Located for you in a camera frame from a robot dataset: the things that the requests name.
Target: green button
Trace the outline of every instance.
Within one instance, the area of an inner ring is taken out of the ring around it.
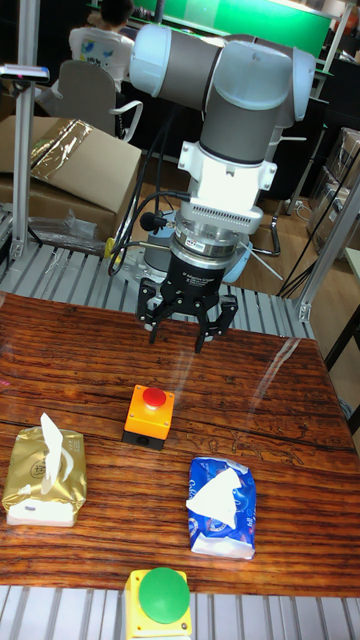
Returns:
[[[184,578],[173,569],[153,569],[141,581],[140,605],[146,615],[161,624],[179,620],[187,611],[190,591]]]

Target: cable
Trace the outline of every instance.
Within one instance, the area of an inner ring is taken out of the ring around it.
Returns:
[[[298,203],[295,206],[296,215],[299,218],[301,218],[301,220],[304,220],[305,222],[309,222],[310,218],[304,218],[304,216],[300,215],[300,211],[302,211],[303,209],[306,209],[307,211],[310,211],[310,213],[312,213],[312,210],[309,209],[309,207],[307,207],[303,202],[298,201]]]
[[[162,124],[162,126],[160,127],[159,131],[157,132],[152,145],[150,147],[150,149],[148,150],[148,153],[146,155],[143,167],[139,173],[138,179],[136,181],[134,190],[132,192],[132,195],[130,197],[129,200],[129,204],[128,207],[126,209],[124,218],[121,222],[121,225],[118,229],[118,231],[116,232],[115,235],[115,244],[114,244],[114,250],[117,249],[117,245],[120,243],[119,246],[119,251],[121,249],[121,242],[122,242],[122,235],[124,233],[124,231],[127,229],[127,226],[129,224],[129,216],[130,216],[130,212],[131,209],[134,207],[134,210],[136,210],[137,206],[138,206],[138,202],[139,202],[139,198],[140,198],[140,192],[141,192],[141,188],[143,185],[143,181],[144,181],[144,175],[146,172],[146,169],[148,167],[148,164],[150,162],[151,156],[154,153],[155,147],[157,145],[158,140],[160,139],[160,137],[163,135],[163,133],[166,131],[166,128],[168,127],[168,125],[173,121],[173,119],[180,113],[180,111],[182,110],[182,108],[178,107],[178,105],[174,105],[174,108],[172,109],[170,115],[168,116],[167,120],[165,120],[165,122]]]
[[[322,214],[322,216],[321,216],[320,220],[318,220],[318,222],[316,223],[316,225],[315,225],[314,229],[312,230],[312,233],[310,234],[309,239],[308,239],[308,241],[307,241],[307,243],[306,243],[305,247],[303,248],[303,250],[302,250],[302,252],[301,252],[300,256],[298,257],[298,259],[297,259],[296,263],[294,264],[293,268],[291,269],[291,271],[290,271],[290,273],[289,273],[288,277],[286,278],[286,280],[285,280],[284,284],[281,286],[281,288],[279,289],[278,293],[276,294],[277,296],[281,296],[281,295],[283,294],[283,291],[285,290],[285,288],[287,288],[287,286],[288,286],[289,284],[292,284],[292,281],[290,280],[291,276],[293,275],[293,273],[294,273],[294,272],[295,272],[295,270],[297,269],[297,267],[298,267],[299,263],[300,263],[300,262],[301,262],[301,260],[303,259],[304,255],[305,255],[305,252],[307,251],[307,249],[308,249],[308,247],[309,247],[309,245],[310,245],[310,243],[311,243],[311,241],[312,241],[312,239],[313,239],[313,237],[314,237],[314,235],[315,235],[316,231],[318,230],[318,228],[319,228],[319,226],[321,225],[322,221],[324,220],[325,216],[326,216],[326,215],[327,215],[327,213],[329,212],[329,209],[330,209],[330,207],[332,206],[332,203],[333,203],[333,202],[334,202],[334,200],[336,199],[336,197],[337,197],[337,195],[338,195],[338,193],[339,193],[340,189],[342,188],[342,186],[343,186],[343,184],[344,184],[344,182],[345,182],[346,178],[348,177],[348,175],[349,175],[349,173],[350,173],[350,171],[351,171],[351,169],[352,169],[352,167],[353,167],[354,163],[356,162],[356,160],[357,160],[357,158],[358,158],[358,156],[359,156],[359,153],[360,153],[360,148],[357,150],[357,152],[356,152],[355,156],[353,157],[353,159],[352,159],[352,161],[351,161],[351,163],[350,163],[349,167],[348,167],[348,168],[347,168],[347,170],[346,170],[346,173],[345,173],[344,177],[342,178],[341,182],[339,183],[339,186],[337,187],[337,189],[336,189],[336,191],[335,191],[335,193],[334,193],[333,197],[331,198],[331,200],[330,200],[329,204],[328,204],[328,205],[327,205],[327,207],[325,208],[325,211],[324,211],[324,213]]]
[[[36,242],[39,243],[40,247],[43,246],[43,241],[40,240],[39,236],[35,233],[35,231],[33,231],[33,229],[30,227],[30,225],[28,224],[28,232],[30,233],[30,235],[34,238],[34,240],[36,240]]]
[[[157,172],[156,172],[156,185],[155,185],[155,191],[160,191],[160,178],[161,178],[161,169],[162,169],[162,163],[163,163],[163,158],[164,158],[164,153],[165,153],[165,147],[166,147],[166,143],[168,140],[168,136],[169,136],[169,131],[171,128],[171,124],[172,124],[172,120],[170,119],[165,132],[164,132],[164,137],[163,137],[163,141],[161,143],[161,148],[160,148],[160,154],[159,154],[159,159],[158,159],[158,166],[157,166]],[[160,198],[159,196],[156,197],[155,200],[155,215],[157,215],[158,211],[160,209]]]
[[[173,212],[175,211],[175,209],[174,209],[174,207],[172,206],[172,204],[171,204],[170,200],[168,200],[168,199],[167,199],[166,197],[164,197],[164,196],[163,196],[163,198],[164,198],[165,202],[169,205],[169,207],[170,207],[170,209],[171,209],[171,213],[173,213]],[[164,213],[164,216],[169,216],[169,215],[170,215],[170,213]]]
[[[189,193],[185,193],[183,191],[155,191],[154,193],[151,193],[149,196],[147,196],[147,198],[145,198],[145,200],[142,201],[142,203],[138,206],[138,208],[134,211],[132,219],[130,221],[130,223],[128,224],[125,233],[123,234],[123,237],[121,239],[121,243],[118,243],[118,246],[113,247],[112,250],[112,258],[110,260],[110,265],[109,265],[109,269],[108,269],[108,273],[110,276],[114,276],[116,275],[125,260],[126,257],[126,253],[127,253],[127,247],[131,246],[129,244],[129,240],[131,237],[131,233],[133,230],[133,226],[135,224],[135,221],[137,220],[138,216],[140,215],[141,211],[144,209],[144,207],[146,207],[146,205],[153,200],[154,198],[157,198],[158,196],[170,196],[172,198],[178,198],[179,200],[184,200],[186,202],[190,202],[190,194]],[[122,251],[122,256],[121,256],[121,260],[119,262],[119,264],[117,265],[117,267],[115,269],[113,269],[115,261],[120,253],[120,251]]]
[[[309,275],[314,267],[314,265],[316,264],[316,260],[309,266],[307,267],[307,269],[305,269],[305,271],[303,271],[302,273],[299,273],[299,275],[296,276],[296,278],[294,278],[291,282],[289,282],[286,287],[284,287],[284,290],[282,292],[282,296],[285,296],[288,294],[288,292],[292,289],[292,287],[297,287],[299,285],[299,283],[301,283],[301,280],[304,276]]]
[[[146,247],[149,249],[156,247],[159,251],[170,251],[170,247],[166,247],[165,245],[154,245],[150,242],[143,242],[142,240],[132,240],[131,242],[127,242],[124,244],[123,249],[127,249],[128,247]]]

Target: wood grain surface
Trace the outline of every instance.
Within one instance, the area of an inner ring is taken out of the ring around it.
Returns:
[[[196,325],[164,323],[150,346],[130,314],[1,302],[0,491],[17,433],[43,411],[83,433],[88,472],[73,529],[9,527],[2,510],[1,584],[121,589],[134,569],[169,566],[197,592],[360,595],[360,461],[315,341],[289,339],[276,372],[286,338],[231,330],[196,355]],[[161,452],[121,442],[135,384],[175,392]],[[250,562],[190,552],[202,455],[252,471]]]

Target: black button base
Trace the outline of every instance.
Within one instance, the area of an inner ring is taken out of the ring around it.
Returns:
[[[165,440],[161,440],[161,438],[152,438],[151,436],[143,436],[141,433],[134,433],[133,431],[124,431],[122,442],[137,444],[140,447],[161,451]]]

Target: green screen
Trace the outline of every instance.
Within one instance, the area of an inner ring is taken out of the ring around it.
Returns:
[[[142,6],[155,11],[156,0]],[[330,18],[271,0],[167,0],[164,18],[209,33],[247,33],[319,56]]]

